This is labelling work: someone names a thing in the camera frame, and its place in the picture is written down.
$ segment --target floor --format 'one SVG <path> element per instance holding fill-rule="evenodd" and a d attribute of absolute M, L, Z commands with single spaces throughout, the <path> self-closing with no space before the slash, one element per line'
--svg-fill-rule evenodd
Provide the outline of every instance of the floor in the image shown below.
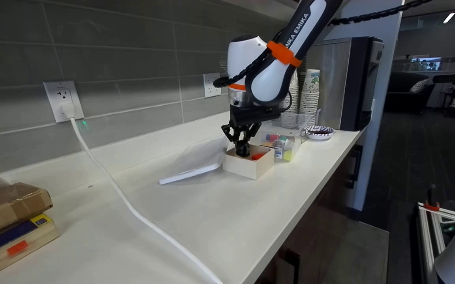
<path fill-rule="evenodd" d="M 391 232 L 388 284 L 412 284 L 410 216 L 431 185 L 455 204 L 455 118 L 435 110 L 385 114 L 363 221 Z"/>
<path fill-rule="evenodd" d="M 350 222 L 323 284 L 385 284 L 388 275 L 388 249 L 388 230 L 366 222 Z"/>

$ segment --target white countertop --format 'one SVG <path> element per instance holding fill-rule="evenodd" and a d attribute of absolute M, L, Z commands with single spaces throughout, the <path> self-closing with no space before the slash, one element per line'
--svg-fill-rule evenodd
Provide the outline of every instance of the white countertop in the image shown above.
<path fill-rule="evenodd" d="M 186 245 L 224 282 L 255 282 L 361 134 L 336 131 L 328 142 L 306 142 L 293 163 L 277 164 L 260 180 L 217 170 L 159 185 L 181 153 L 176 145 L 157 150 L 160 139 L 192 142 L 189 137 L 195 136 L 209 140 L 227 121 L 227 114 L 216 115 L 103 147 L 96 155 L 115 170 L 135 207 Z M 62 235 L 0 271 L 0 284 L 208 282 L 184 256 L 132 216 L 85 155 L 4 177 L 51 191 L 56 207 L 50 213 Z"/>

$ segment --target ceiling light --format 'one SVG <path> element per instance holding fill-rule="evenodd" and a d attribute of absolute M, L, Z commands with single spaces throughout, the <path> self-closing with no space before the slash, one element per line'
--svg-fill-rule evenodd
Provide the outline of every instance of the ceiling light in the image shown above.
<path fill-rule="evenodd" d="M 445 19 L 445 24 L 448 24 L 454 16 L 455 16 L 455 13 L 451 13 L 451 14 Z"/>

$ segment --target gray tile wall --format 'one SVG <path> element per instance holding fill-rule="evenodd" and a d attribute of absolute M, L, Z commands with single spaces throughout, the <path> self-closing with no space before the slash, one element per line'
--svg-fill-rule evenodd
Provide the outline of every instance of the gray tile wall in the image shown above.
<path fill-rule="evenodd" d="M 0 172 L 80 151 L 43 80 L 75 80 L 92 147 L 228 110 L 203 74 L 282 22 L 212 0 L 0 0 Z"/>

